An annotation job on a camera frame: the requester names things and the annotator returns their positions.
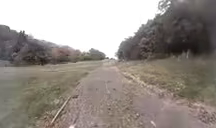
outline sky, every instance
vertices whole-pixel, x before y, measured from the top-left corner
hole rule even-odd
[[[157,13],[159,0],[0,0],[0,24],[37,39],[114,57]]]

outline stick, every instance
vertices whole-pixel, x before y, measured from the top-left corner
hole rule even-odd
[[[60,109],[58,110],[58,112],[56,113],[56,115],[54,116],[53,120],[50,122],[50,124],[52,125],[54,123],[54,121],[57,119],[57,117],[59,116],[59,114],[61,113],[61,111],[64,109],[64,107],[67,105],[68,101],[71,99],[71,96],[68,97],[68,99],[64,102],[64,104],[60,107]]]

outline dirt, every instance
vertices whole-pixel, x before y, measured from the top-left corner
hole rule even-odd
[[[202,121],[195,109],[150,92],[112,64],[91,72],[72,95],[54,128],[216,128],[216,120]]]

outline green grass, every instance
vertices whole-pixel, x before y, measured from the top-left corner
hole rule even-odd
[[[118,64],[147,84],[165,88],[180,97],[216,105],[216,60],[163,59]]]
[[[0,68],[0,127],[37,127],[37,121],[51,120],[79,80],[101,64]]]

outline foliage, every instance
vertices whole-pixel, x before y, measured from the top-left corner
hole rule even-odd
[[[80,60],[102,60],[105,54],[91,49],[86,54],[69,46],[38,40],[0,25],[0,60],[9,60],[16,65],[77,62]]]
[[[160,58],[216,50],[216,0],[161,0],[160,14],[121,42],[117,57],[125,60]]]

